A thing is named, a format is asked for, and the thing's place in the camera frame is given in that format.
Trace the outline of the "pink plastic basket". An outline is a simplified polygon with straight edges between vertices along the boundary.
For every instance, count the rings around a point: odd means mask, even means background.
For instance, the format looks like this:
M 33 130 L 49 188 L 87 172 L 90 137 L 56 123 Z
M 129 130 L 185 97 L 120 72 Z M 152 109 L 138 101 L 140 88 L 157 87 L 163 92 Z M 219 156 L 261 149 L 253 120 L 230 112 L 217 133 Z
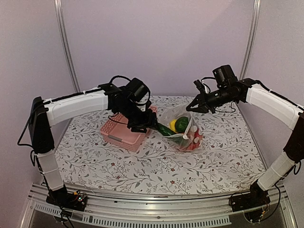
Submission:
M 101 127 L 100 133 L 103 139 L 120 148 L 136 152 L 141 144 L 150 134 L 150 129 L 146 133 L 134 133 L 125 125 L 128 120 L 122 114 L 112 117 L 113 121 L 108 119 Z

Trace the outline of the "green toy cucumber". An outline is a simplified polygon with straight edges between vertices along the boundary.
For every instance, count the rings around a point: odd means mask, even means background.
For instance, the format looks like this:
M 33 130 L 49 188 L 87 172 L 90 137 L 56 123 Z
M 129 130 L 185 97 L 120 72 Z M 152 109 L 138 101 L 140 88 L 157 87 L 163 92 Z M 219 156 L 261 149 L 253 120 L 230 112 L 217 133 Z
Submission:
M 161 123 L 157 124 L 156 129 L 162 136 L 172 136 L 176 134 L 173 130 L 171 130 L 170 128 L 168 128 L 167 126 Z

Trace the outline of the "green toy pepper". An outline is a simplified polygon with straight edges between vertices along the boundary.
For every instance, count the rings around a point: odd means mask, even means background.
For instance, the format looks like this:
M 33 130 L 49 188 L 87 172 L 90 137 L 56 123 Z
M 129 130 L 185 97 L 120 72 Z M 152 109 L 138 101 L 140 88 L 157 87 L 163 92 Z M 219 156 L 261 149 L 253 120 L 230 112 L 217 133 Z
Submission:
M 189 119 L 186 116 L 181 116 L 177 119 L 175 123 L 175 128 L 177 133 L 184 133 L 187 129 L 187 126 L 189 124 Z

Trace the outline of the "clear zip top bag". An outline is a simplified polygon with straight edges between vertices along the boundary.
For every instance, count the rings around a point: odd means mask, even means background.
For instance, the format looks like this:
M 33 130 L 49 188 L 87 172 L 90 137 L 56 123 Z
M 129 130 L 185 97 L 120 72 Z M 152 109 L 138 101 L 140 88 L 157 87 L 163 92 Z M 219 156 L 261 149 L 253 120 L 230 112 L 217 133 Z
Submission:
M 186 104 L 166 109 L 158 119 L 159 134 L 173 143 L 182 152 L 192 152 L 201 147 L 202 132 L 194 122 L 193 112 Z

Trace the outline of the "yellow toy pepper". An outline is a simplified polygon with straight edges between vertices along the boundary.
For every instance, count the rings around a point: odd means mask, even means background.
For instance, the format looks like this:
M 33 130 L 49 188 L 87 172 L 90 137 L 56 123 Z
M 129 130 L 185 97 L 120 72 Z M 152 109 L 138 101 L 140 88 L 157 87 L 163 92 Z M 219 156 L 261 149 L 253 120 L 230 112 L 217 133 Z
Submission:
M 170 129 L 171 129 L 173 132 L 175 132 L 175 133 L 177 133 L 176 128 L 175 128 L 175 123 L 176 123 L 176 121 L 177 121 L 177 119 L 173 119 L 173 120 L 170 121 L 170 123 L 169 123 Z

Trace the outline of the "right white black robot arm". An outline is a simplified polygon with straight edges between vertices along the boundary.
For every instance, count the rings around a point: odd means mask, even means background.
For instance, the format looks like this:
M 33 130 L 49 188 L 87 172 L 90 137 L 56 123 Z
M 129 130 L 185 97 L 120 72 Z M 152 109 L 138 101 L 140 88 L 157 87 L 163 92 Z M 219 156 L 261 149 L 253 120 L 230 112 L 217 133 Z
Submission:
M 256 207 L 264 199 L 264 194 L 304 158 L 304 109 L 287 98 L 267 89 L 260 81 L 218 79 L 218 90 L 206 93 L 204 85 L 194 81 L 199 94 L 187 106 L 187 111 L 215 113 L 215 109 L 229 102 L 243 102 L 256 106 L 283 122 L 292 133 L 282 153 L 270 168 L 251 186 L 246 195 L 249 207 Z

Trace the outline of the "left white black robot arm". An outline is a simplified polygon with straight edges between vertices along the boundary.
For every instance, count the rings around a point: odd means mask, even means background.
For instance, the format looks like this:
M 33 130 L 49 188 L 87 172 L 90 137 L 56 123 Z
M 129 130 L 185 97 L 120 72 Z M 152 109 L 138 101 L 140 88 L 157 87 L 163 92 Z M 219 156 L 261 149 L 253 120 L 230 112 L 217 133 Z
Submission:
M 147 129 L 157 128 L 157 116 L 150 109 L 151 102 L 143 104 L 145 110 L 140 109 L 141 99 L 149 92 L 142 81 L 134 78 L 125 86 L 117 87 L 109 82 L 71 95 L 33 100 L 25 125 L 31 140 L 28 146 L 35 155 L 49 194 L 60 206 L 67 206 L 71 197 L 59 172 L 51 127 L 83 114 L 110 110 L 122 114 L 132 132 L 145 133 Z

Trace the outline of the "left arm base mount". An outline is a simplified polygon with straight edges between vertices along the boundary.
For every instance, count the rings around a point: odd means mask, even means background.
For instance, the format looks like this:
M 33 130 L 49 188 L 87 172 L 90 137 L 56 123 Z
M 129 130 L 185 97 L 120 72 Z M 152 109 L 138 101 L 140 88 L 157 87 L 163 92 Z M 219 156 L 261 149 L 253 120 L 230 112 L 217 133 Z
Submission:
M 80 192 L 80 190 L 73 193 L 68 192 L 64 186 L 59 190 L 49 190 L 46 202 L 66 209 L 85 211 L 87 194 Z

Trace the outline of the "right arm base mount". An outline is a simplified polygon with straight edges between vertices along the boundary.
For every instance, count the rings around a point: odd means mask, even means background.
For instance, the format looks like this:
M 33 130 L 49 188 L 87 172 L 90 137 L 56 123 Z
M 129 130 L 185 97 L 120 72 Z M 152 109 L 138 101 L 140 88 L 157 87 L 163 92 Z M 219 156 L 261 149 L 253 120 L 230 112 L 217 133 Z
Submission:
M 250 223 L 259 223 L 270 207 L 270 197 L 266 193 L 233 193 L 229 200 L 233 212 L 242 211 L 245 219 Z

